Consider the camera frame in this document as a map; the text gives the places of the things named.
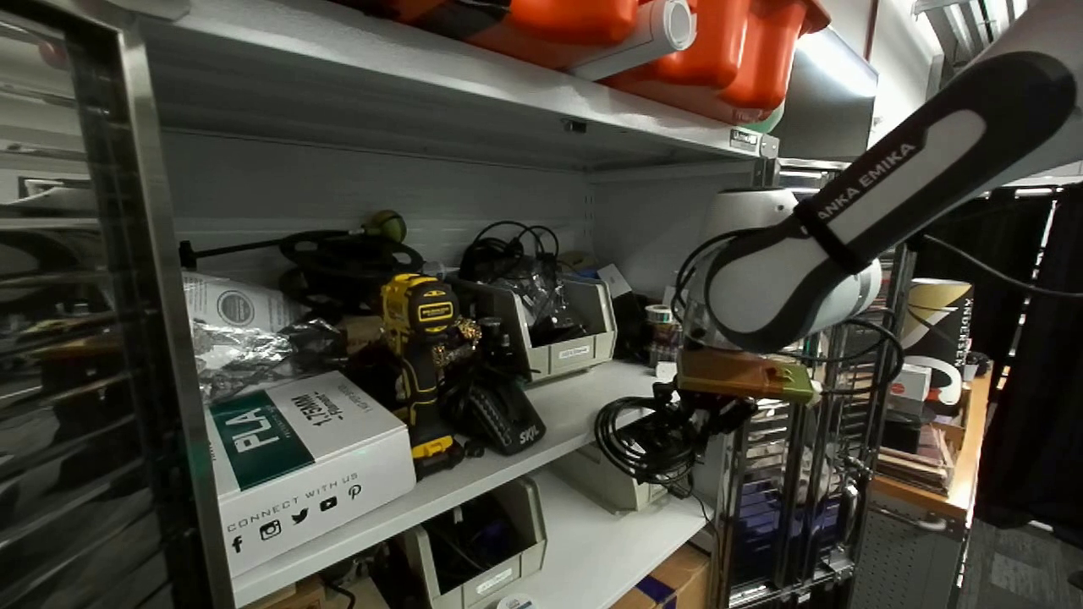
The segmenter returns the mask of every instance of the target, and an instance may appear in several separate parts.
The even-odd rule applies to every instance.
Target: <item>cardboard box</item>
[[[689,546],[657,565],[613,609],[706,609],[712,557]]]
[[[337,371],[212,402],[205,420],[234,576],[415,485],[405,426]]]

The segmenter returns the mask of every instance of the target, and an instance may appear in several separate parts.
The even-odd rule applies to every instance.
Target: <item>white label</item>
[[[622,299],[633,292],[633,283],[622,276],[615,265],[599,268],[599,279],[605,283],[608,299]]]
[[[589,359],[592,344],[576,344],[576,348],[557,348],[555,359],[569,362],[569,359]]]
[[[477,582],[477,594],[489,594],[489,591],[508,586],[511,578],[516,578],[516,565],[508,565],[508,567],[500,567],[499,576]]]

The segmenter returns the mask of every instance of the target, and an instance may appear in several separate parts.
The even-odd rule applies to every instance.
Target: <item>yellow power tool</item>
[[[396,275],[383,283],[386,340],[400,359],[396,412],[411,426],[413,464],[421,472],[454,467],[459,446],[441,420],[447,340],[458,329],[454,292],[428,275]]]

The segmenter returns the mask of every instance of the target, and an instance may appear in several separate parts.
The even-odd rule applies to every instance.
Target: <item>metal bracket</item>
[[[117,11],[146,14],[158,19],[178,19],[192,11],[192,0],[107,0]]]

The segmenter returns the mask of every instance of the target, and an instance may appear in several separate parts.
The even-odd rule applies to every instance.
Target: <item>equipment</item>
[[[447,340],[458,329],[450,286],[423,275],[396,275],[383,283],[383,326],[396,355],[396,412],[411,426],[413,464],[421,472],[454,467],[459,444],[437,410],[447,366]]]
[[[736,232],[698,279],[712,329],[773,350],[867,309],[870,260],[973,193],[1083,154],[1083,4],[1037,4],[986,57],[776,225]]]
[[[458,433],[485,438],[499,454],[522,454],[545,435],[545,424],[516,375],[491,366],[468,366],[459,375],[441,407]]]

